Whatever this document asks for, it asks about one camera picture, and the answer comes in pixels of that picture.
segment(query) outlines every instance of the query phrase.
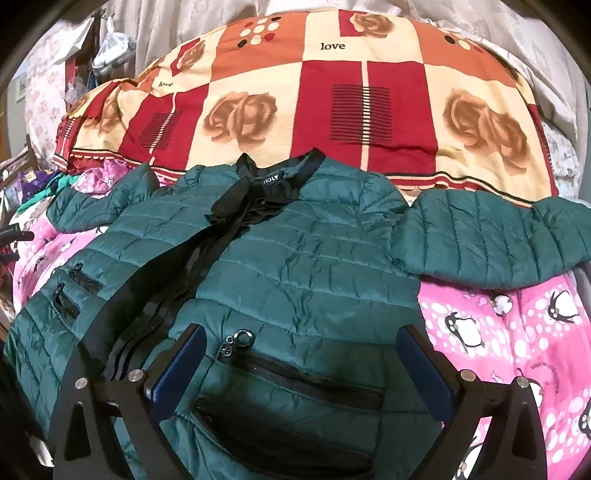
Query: zipper pocket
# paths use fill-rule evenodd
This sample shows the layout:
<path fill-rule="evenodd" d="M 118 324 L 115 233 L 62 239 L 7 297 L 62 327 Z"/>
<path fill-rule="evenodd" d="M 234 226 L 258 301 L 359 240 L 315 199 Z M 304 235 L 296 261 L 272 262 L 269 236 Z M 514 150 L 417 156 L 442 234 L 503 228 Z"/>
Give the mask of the zipper pocket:
<path fill-rule="evenodd" d="M 254 407 L 237 410 L 198 400 L 196 420 L 239 463 L 281 480 L 360 480 L 372 476 L 370 456 L 268 424 Z"/>
<path fill-rule="evenodd" d="M 248 341 L 243 344 L 237 342 L 237 339 L 244 337 L 246 332 L 249 335 Z M 311 398 L 362 410 L 379 411 L 382 408 L 384 402 L 382 393 L 309 374 L 277 359 L 250 352 L 249 349 L 253 343 L 254 335 L 251 332 L 239 330 L 233 337 L 226 338 L 217 359 L 221 363 L 264 378 L 286 390 Z"/>
<path fill-rule="evenodd" d="M 101 288 L 103 288 L 103 284 L 101 282 L 95 280 L 94 278 L 90 278 L 82 271 L 82 263 L 77 263 L 74 265 L 68 272 L 68 276 L 74 283 L 85 289 L 91 295 L 96 295 L 101 290 Z"/>
<path fill-rule="evenodd" d="M 65 286 L 64 283 L 57 285 L 56 291 L 53 294 L 53 307 L 64 320 L 67 320 L 68 323 L 72 325 L 78 318 L 80 309 L 78 308 L 78 305 L 70 300 L 70 298 L 64 293 Z"/>

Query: pink blanket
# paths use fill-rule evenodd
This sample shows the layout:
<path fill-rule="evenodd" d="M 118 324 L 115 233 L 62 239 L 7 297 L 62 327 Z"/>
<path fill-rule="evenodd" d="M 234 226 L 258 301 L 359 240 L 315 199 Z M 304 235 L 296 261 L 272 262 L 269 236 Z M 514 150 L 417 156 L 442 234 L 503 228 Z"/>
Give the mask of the pink blanket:
<path fill-rule="evenodd" d="M 484 381 L 531 383 L 546 442 L 548 480 L 567 480 L 591 439 L 591 323 L 566 275 L 490 294 L 424 281 L 419 302 L 436 350 Z M 490 419 L 483 419 L 456 478 L 468 478 Z"/>
<path fill-rule="evenodd" d="M 79 192 L 103 196 L 129 170 L 129 165 L 123 162 L 105 160 L 103 166 L 90 168 L 80 175 L 72 188 Z M 44 212 L 47 204 L 48 202 L 45 202 L 45 205 L 33 205 L 23 212 L 21 217 L 25 219 L 30 216 L 30 211 L 39 208 L 43 208 Z M 45 213 L 36 212 L 35 217 L 34 220 L 23 222 L 21 225 L 23 230 L 34 232 L 35 239 L 18 245 L 21 258 L 14 267 L 12 287 L 16 313 L 20 312 L 28 299 L 47 282 L 57 267 L 65 264 L 77 251 L 106 230 L 100 228 L 81 233 L 59 233 L 53 228 Z"/>

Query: green puffer jacket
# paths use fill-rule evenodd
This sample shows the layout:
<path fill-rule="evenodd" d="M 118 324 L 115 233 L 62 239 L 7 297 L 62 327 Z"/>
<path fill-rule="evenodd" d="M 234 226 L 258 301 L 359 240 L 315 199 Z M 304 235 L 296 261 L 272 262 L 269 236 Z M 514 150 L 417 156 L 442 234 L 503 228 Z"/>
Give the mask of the green puffer jacket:
<path fill-rule="evenodd" d="M 111 227 L 54 272 L 9 334 L 5 360 L 45 432 L 76 345 L 134 272 L 207 228 L 206 215 L 230 187 L 240 190 L 248 179 L 247 184 L 282 188 L 319 155 L 322 160 L 313 151 L 260 170 L 243 155 L 236 166 L 198 166 L 163 188 L 142 165 L 107 197 L 93 199 L 70 188 L 57 196 L 48 216 L 58 231 Z M 254 455 L 247 468 L 231 446 L 220 445 L 204 424 L 212 406 L 215 414 L 236 418 L 239 427 L 256 425 L 249 440 L 253 452 L 269 447 L 256 445 L 255 436 L 269 428 L 277 442 L 285 434 L 320 441 L 355 465 L 366 459 L 371 478 L 408 478 L 440 430 L 394 348 L 401 326 L 424 332 L 419 275 L 512 289 L 591 261 L 591 210 L 557 197 L 524 209 L 489 193 L 430 190 L 409 207 L 384 176 L 329 158 L 299 197 L 289 194 L 278 214 L 250 224 L 223 251 L 145 362 L 169 348 L 190 323 L 207 330 L 206 357 L 176 415 L 161 423 L 199 480 L 278 476 L 264 473 L 262 455 Z M 72 279 L 75 268 L 93 288 Z M 145 275 L 123 310 L 141 310 L 157 277 Z M 56 308 L 57 291 L 70 308 Z M 121 330 L 133 319 L 121 314 L 110 321 Z M 319 400 L 221 361 L 223 342 L 240 329 L 256 335 L 253 353 L 347 385 L 358 393 L 355 398 L 370 400 L 354 406 Z M 110 351 L 113 341 L 104 347 Z M 120 423 L 117 430 L 136 478 L 145 478 Z M 288 476 L 303 478 L 297 468 L 290 464 Z M 338 478 L 348 476 L 346 466 L 337 471 Z"/>

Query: rose print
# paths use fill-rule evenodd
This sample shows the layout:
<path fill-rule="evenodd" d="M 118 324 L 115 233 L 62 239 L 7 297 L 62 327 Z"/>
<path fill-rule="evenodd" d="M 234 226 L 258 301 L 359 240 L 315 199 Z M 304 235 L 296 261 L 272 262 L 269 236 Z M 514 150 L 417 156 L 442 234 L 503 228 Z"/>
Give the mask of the rose print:
<path fill-rule="evenodd" d="M 250 151 L 265 142 L 276 113 L 275 98 L 269 93 L 228 92 L 205 117 L 203 132 L 214 142 L 236 140 L 242 151 Z"/>
<path fill-rule="evenodd" d="M 203 57 L 203 52 L 205 51 L 205 42 L 201 41 L 197 43 L 192 48 L 188 49 L 182 57 L 179 58 L 177 67 L 180 72 L 185 72 L 193 65 L 195 65 L 201 57 Z"/>
<path fill-rule="evenodd" d="M 468 151 L 482 155 L 497 152 L 511 175 L 525 173 L 529 158 L 527 137 L 508 113 L 497 113 L 466 90 L 452 89 L 443 112 L 450 133 Z"/>
<path fill-rule="evenodd" d="M 384 15 L 353 14 L 351 23 L 366 37 L 386 38 L 394 30 L 392 21 Z"/>
<path fill-rule="evenodd" d="M 107 134 L 121 121 L 121 110 L 117 98 L 120 89 L 115 89 L 105 100 L 103 115 L 100 120 L 99 134 Z"/>

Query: blue clamp pad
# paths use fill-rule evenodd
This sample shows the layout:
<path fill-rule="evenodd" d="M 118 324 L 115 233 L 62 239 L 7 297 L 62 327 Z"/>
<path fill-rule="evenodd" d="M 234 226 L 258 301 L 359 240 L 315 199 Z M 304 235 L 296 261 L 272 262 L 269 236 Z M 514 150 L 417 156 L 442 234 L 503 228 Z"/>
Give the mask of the blue clamp pad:
<path fill-rule="evenodd" d="M 205 356 L 207 334 L 201 325 L 189 325 L 173 347 L 160 352 L 150 368 L 144 393 L 151 403 L 154 424 L 169 419 L 177 408 L 197 367 Z"/>
<path fill-rule="evenodd" d="M 406 325 L 396 336 L 396 350 L 431 416 L 445 424 L 454 416 L 460 386 L 453 365 L 418 330 Z"/>

